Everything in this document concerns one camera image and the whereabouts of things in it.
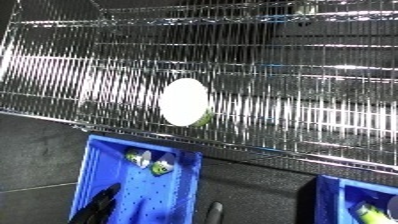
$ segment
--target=blue plastic bin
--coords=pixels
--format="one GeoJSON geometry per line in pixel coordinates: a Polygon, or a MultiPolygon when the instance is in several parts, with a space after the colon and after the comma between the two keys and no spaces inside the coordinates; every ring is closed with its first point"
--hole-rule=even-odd
{"type": "Polygon", "coordinates": [[[316,224],[361,224],[350,208],[365,201],[385,211],[388,201],[398,195],[398,188],[318,176],[316,193],[316,224]]]}
{"type": "Polygon", "coordinates": [[[99,191],[118,182],[122,188],[110,224],[190,224],[201,161],[197,152],[90,136],[70,217],[99,191]],[[150,150],[154,161],[173,153],[177,158],[174,170],[156,177],[149,167],[141,169],[125,159],[127,148],[150,150]]]}

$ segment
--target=gray floor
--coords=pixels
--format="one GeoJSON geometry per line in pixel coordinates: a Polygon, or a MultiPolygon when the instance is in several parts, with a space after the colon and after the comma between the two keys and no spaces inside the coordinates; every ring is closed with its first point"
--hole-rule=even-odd
{"type": "MultiPolygon", "coordinates": [[[[0,0],[0,38],[13,2],[0,0]]],[[[63,124],[0,115],[0,224],[67,222],[87,136],[63,124]]],[[[398,183],[390,176],[335,167],[312,173],[319,172],[398,183]]],[[[203,223],[213,201],[225,205],[226,224],[313,223],[314,178],[205,158],[194,223],[203,223]]]]}

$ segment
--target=yellow object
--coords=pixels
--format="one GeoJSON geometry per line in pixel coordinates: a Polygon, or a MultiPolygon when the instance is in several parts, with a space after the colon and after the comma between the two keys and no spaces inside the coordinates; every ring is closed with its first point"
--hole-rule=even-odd
{"type": "Polygon", "coordinates": [[[362,204],[355,211],[364,224],[397,224],[389,219],[382,211],[370,204],[362,204]]]}

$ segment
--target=metal wire grid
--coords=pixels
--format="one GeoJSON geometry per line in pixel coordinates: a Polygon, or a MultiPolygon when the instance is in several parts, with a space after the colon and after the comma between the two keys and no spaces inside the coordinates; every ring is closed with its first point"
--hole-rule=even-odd
{"type": "Polygon", "coordinates": [[[395,172],[393,1],[153,4],[21,1],[2,48],[0,108],[395,172]],[[205,127],[160,115],[164,87],[183,77],[208,87],[205,127]]]}

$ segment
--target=small can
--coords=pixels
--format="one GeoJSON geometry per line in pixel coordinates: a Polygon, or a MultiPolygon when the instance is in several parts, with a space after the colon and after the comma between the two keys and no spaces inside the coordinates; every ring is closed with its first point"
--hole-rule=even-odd
{"type": "Polygon", "coordinates": [[[176,157],[171,153],[164,154],[158,161],[153,163],[151,171],[155,176],[173,171],[176,157]]]}
{"type": "Polygon", "coordinates": [[[128,149],[125,153],[125,157],[141,169],[145,169],[151,163],[152,153],[140,149],[128,149]]]}

